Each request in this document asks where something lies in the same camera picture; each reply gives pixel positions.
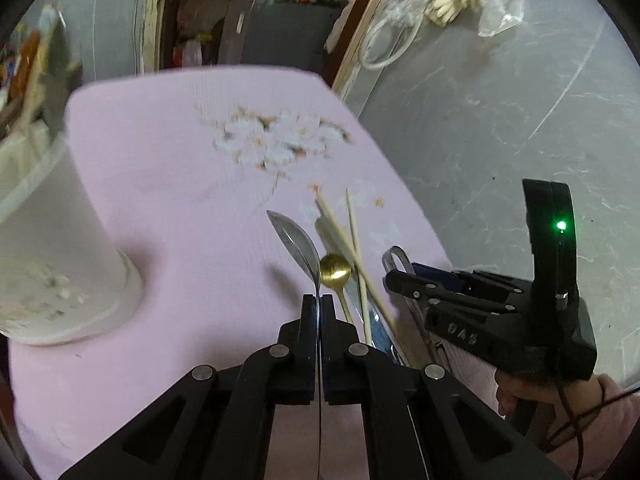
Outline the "pink sleeved right forearm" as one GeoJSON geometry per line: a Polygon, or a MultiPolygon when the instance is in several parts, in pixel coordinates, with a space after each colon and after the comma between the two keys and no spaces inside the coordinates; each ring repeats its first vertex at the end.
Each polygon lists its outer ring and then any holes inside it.
{"type": "MultiPolygon", "coordinates": [[[[594,376],[597,376],[602,387],[600,403],[612,400],[624,392],[607,374],[594,376]]],[[[634,393],[599,408],[580,422],[584,457],[578,479],[600,479],[604,475],[630,437],[638,418],[639,395],[634,393]]],[[[568,419],[566,422],[558,422],[556,419],[552,422],[548,436],[544,439],[544,452],[553,463],[571,476],[578,461],[578,441],[574,436],[574,429],[568,427],[552,438],[567,423],[568,419]]]]}

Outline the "person's right hand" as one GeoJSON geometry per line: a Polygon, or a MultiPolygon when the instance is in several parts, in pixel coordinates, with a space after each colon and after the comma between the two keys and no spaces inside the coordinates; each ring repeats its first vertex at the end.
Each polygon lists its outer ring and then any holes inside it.
{"type": "Polygon", "coordinates": [[[574,415],[579,415],[594,408],[602,400],[602,387],[597,376],[592,375],[589,380],[578,380],[564,386],[559,391],[555,386],[543,386],[534,382],[526,382],[522,378],[511,376],[497,370],[495,372],[497,384],[496,399],[498,413],[501,416],[511,414],[518,407],[521,400],[536,401],[550,404],[554,407],[555,419],[566,422],[568,413],[564,405],[570,407],[574,415]]]}

